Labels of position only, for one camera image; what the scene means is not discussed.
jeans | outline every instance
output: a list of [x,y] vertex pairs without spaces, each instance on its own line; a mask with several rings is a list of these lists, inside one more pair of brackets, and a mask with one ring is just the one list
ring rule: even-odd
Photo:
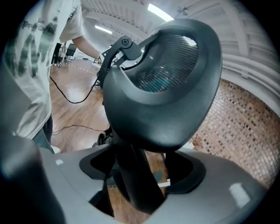
[[59,52],[60,52],[60,47],[61,47],[61,44],[56,43],[56,47],[54,49],[53,56],[52,56],[52,63],[54,61],[54,63],[57,64],[57,60],[58,60],[58,56],[59,56]]
[[40,148],[46,148],[53,152],[51,147],[51,138],[53,134],[53,118],[52,115],[49,117],[47,122],[44,124],[42,129],[35,135],[33,141]]

white t-shirt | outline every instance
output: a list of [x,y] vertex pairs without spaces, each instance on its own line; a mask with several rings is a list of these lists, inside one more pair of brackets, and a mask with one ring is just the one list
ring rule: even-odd
[[56,43],[83,35],[80,0],[43,0],[7,43],[3,65],[32,102],[16,131],[19,136],[34,138],[51,115],[49,70]]

ceiling light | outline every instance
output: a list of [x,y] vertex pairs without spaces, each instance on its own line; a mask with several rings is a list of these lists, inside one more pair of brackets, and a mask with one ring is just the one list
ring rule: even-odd
[[160,18],[162,18],[165,21],[174,20],[166,12],[164,12],[163,10],[159,9],[158,7],[156,7],[156,6],[152,5],[152,4],[149,4],[148,10],[151,11],[152,13],[155,13],[157,16],[159,16]]
[[183,37],[186,41],[187,41],[187,43],[190,45],[190,46],[196,46],[197,44],[196,44],[196,42],[193,40],[193,39],[191,39],[191,38],[189,38],[189,37]]
[[107,33],[109,33],[109,34],[112,34],[112,31],[106,30],[106,29],[103,28],[103,27],[100,27],[100,26],[95,25],[95,28],[97,28],[98,30],[105,31],[105,32],[107,32]]

mesh panel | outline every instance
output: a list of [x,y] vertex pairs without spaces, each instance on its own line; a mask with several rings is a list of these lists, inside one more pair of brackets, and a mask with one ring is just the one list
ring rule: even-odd
[[173,34],[162,35],[130,79],[139,89],[162,92],[184,82],[196,65],[197,57],[198,46],[194,40]]

wooden floor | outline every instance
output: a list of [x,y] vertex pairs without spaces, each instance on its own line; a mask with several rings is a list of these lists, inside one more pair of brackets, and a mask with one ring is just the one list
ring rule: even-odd
[[[90,61],[74,60],[71,65],[63,64],[62,67],[51,67],[50,76],[59,88],[73,102],[84,99],[96,79],[95,69]],[[102,105],[102,92],[95,87],[89,97],[80,104],[69,103],[50,81],[52,98],[53,131],[71,125],[84,125],[95,130],[106,130],[108,120]],[[82,150],[91,147],[97,140],[99,131],[84,127],[65,128],[52,137],[52,145],[61,149],[62,153]],[[165,166],[160,154],[146,152],[152,172],[162,171],[166,182]],[[144,222],[149,215],[135,210],[123,198],[118,189],[108,189],[115,219],[123,223],[139,224]]]

